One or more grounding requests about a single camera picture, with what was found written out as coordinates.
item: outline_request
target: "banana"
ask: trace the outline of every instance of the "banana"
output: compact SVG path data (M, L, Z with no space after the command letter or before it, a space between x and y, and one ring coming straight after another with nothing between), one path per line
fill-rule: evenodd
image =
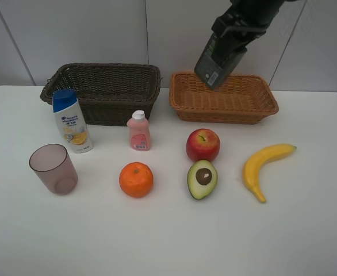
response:
M266 198L259 187L259 170L261 167L266 163L287 157L295 150L296 147L289 144L271 145L254 153L246 161L243 169L243 182L245 187L255 195L259 202L266 202Z

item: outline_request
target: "red apple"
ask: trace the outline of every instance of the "red apple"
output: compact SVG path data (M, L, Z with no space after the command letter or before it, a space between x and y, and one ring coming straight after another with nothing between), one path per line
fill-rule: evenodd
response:
M193 131L186 142L186 154L196 162L213 161L220 152L220 138L212 130L200 128Z

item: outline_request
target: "small pink bottle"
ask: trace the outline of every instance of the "small pink bottle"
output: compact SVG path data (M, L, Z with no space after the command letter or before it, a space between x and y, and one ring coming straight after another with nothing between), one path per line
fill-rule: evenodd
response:
M128 121L130 146L137 151L148 151L151 147L151 135L144 111L137 110Z

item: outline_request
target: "orange wicker basket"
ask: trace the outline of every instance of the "orange wicker basket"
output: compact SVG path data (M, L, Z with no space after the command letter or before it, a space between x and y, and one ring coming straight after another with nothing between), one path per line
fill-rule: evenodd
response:
M264 79L231 74L223 85L209 90L192 72L171 76L170 105L179 118L191 122L256 124L276 114L278 105Z

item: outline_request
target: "plastic cup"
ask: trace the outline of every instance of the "plastic cup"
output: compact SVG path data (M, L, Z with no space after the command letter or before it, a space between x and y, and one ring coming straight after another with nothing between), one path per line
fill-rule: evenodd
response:
M29 166L54 194L68 194L78 183L78 175L64 146L44 145L29 158Z

